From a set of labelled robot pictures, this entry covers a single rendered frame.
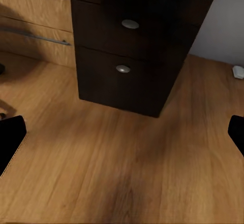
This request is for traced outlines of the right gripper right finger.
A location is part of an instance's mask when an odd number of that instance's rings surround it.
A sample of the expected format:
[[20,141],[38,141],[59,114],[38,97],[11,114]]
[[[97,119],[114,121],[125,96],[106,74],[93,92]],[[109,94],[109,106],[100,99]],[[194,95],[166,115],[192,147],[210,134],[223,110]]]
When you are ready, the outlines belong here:
[[232,115],[228,133],[244,156],[244,117]]

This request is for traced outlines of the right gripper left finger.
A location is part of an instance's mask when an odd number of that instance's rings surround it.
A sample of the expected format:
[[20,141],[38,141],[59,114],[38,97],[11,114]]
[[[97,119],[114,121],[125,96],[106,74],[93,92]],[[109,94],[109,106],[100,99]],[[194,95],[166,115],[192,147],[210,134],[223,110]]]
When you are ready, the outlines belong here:
[[26,135],[21,115],[0,121],[0,176]]

